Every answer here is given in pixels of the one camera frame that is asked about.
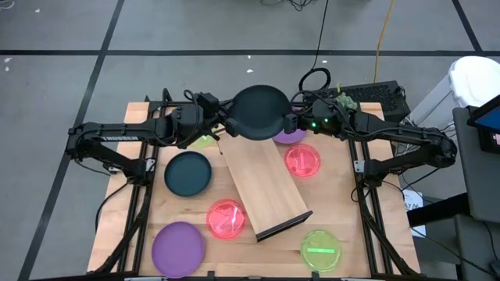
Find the white paper label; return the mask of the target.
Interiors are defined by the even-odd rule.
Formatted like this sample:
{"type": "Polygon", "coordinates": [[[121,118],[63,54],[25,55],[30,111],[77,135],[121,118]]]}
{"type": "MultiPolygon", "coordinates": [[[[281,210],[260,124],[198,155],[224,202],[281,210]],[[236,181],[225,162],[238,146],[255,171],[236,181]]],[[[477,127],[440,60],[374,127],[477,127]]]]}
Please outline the white paper label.
{"type": "MultiPolygon", "coordinates": [[[[423,207],[424,201],[420,192],[416,192],[413,190],[404,190],[403,194],[405,209],[407,212],[423,207]]],[[[414,237],[424,238],[426,236],[425,226],[411,226],[410,230],[414,237]]]]}

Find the wooden shelf black metal frame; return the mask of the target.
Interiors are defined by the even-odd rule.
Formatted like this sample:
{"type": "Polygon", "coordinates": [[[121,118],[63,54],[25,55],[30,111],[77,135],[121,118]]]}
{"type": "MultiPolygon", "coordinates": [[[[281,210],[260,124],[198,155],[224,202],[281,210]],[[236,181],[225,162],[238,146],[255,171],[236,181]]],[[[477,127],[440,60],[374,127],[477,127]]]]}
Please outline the wooden shelf black metal frame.
{"type": "Polygon", "coordinates": [[[224,133],[218,144],[258,242],[313,214],[271,139],[248,140],[224,133]]]}

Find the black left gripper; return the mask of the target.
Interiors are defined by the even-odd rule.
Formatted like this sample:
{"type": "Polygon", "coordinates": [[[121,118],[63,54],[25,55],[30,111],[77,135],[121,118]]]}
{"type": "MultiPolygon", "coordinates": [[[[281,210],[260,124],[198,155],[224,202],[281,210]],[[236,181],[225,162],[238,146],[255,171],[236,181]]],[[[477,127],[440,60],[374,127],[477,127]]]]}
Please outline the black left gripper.
{"type": "Polygon", "coordinates": [[[219,111],[212,118],[203,118],[202,132],[211,133],[213,128],[223,125],[230,136],[237,137],[239,135],[238,122],[230,117],[229,113],[230,111],[227,107],[220,107],[219,111]]]}

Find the translucent red plate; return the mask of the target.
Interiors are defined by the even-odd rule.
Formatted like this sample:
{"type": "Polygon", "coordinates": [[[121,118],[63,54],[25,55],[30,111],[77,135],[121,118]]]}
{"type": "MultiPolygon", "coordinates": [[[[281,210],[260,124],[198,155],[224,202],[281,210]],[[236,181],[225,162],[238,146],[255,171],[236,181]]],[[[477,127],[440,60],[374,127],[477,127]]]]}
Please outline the translucent red plate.
{"type": "Polygon", "coordinates": [[[284,163],[291,174],[301,178],[314,176],[321,166],[319,152],[308,144],[291,146],[284,155],[284,163]]]}
{"type": "Polygon", "coordinates": [[[205,224],[213,237],[220,240],[235,239],[245,228],[245,210],[235,200],[218,200],[210,206],[205,217],[205,224]]]}

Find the white bin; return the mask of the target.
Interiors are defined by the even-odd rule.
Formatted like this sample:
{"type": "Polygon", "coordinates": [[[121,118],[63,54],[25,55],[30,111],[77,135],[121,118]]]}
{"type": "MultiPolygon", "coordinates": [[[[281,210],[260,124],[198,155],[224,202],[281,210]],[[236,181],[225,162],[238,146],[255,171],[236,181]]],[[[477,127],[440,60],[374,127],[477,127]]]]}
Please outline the white bin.
{"type": "Polygon", "coordinates": [[[480,56],[454,61],[441,81],[409,113],[421,127],[452,127],[454,108],[481,107],[500,95],[500,63],[480,56]]]}

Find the black perforated computer case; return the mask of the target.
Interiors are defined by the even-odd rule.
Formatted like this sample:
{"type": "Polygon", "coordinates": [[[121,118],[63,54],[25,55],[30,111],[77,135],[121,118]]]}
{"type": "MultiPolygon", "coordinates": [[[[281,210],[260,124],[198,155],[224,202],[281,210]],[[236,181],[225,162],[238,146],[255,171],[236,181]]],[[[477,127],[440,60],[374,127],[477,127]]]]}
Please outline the black perforated computer case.
{"type": "Polygon", "coordinates": [[[410,113],[406,103],[405,89],[399,86],[395,80],[316,91],[325,99],[335,99],[342,92],[358,103],[358,109],[360,109],[360,103],[379,103],[384,119],[387,121],[399,123],[410,113]]]}

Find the grey cart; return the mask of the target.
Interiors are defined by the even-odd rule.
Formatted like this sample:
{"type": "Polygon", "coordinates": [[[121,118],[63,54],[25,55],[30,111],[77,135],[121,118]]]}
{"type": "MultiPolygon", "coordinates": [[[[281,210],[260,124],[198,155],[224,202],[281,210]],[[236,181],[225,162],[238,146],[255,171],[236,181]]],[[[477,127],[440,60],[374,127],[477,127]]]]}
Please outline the grey cart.
{"type": "Polygon", "coordinates": [[[452,111],[469,213],[456,215],[462,276],[467,281],[500,281],[500,155],[480,149],[466,108],[452,111]]]}

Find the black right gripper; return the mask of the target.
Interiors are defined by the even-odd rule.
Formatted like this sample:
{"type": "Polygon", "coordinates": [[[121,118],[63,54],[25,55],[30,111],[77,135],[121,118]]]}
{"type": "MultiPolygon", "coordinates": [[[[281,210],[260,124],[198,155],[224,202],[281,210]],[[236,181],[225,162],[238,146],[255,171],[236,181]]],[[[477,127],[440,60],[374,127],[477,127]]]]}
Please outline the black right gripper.
{"type": "Polygon", "coordinates": [[[292,134],[297,129],[311,130],[314,134],[336,136],[342,131],[342,117],[337,112],[308,112],[297,116],[294,113],[284,117],[284,133],[292,134]]]}

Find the translucent green plate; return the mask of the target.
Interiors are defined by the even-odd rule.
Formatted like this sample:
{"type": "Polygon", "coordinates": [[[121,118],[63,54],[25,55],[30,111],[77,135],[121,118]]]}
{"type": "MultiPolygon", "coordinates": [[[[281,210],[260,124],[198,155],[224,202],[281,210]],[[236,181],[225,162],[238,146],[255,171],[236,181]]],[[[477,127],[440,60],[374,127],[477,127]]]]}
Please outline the translucent green plate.
{"type": "Polygon", "coordinates": [[[203,135],[192,144],[189,145],[190,148],[205,148],[211,146],[215,140],[209,135],[203,135]]]}
{"type": "Polygon", "coordinates": [[[337,267],[341,259],[341,245],[332,233],[316,229],[303,237],[300,255],[313,271],[329,272],[337,267]]]}

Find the purple plate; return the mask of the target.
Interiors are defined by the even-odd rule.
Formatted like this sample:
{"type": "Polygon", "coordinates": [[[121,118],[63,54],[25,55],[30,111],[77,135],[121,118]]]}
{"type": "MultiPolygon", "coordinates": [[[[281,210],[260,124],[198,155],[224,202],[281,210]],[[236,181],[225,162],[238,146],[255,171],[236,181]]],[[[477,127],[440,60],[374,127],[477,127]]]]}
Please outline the purple plate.
{"type": "Polygon", "coordinates": [[[283,130],[276,135],[273,140],[280,144],[294,144],[301,141],[306,136],[304,130],[296,130],[293,133],[285,133],[283,130]]]}
{"type": "Polygon", "coordinates": [[[165,277],[179,279],[195,272],[205,255],[200,230],[188,222],[173,222],[162,228],[152,245],[152,261],[165,277]]]}

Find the tablet screen device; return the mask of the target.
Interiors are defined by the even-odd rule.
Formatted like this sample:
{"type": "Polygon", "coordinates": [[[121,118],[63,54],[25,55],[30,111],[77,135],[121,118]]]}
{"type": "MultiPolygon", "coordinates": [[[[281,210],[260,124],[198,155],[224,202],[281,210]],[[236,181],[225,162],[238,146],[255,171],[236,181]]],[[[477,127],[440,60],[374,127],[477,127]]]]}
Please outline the tablet screen device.
{"type": "Polygon", "coordinates": [[[481,107],[466,107],[467,125],[477,130],[482,151],[500,155],[500,94],[481,107]]]}

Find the dark teal plate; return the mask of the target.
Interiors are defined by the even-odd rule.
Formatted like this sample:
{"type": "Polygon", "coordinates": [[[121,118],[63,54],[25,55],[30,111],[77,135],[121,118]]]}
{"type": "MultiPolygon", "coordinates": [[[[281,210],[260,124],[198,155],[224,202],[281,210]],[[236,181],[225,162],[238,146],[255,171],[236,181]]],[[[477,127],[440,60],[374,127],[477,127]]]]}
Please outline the dark teal plate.
{"type": "Polygon", "coordinates": [[[234,97],[229,118],[236,121],[236,131],[242,137],[263,141],[283,130],[285,116],[291,111],[291,104],[282,91],[269,85],[255,85],[234,97]]]}
{"type": "Polygon", "coordinates": [[[166,165],[166,187],[177,196],[192,197],[204,191],[212,178],[209,160],[196,151],[174,156],[166,165]]]}

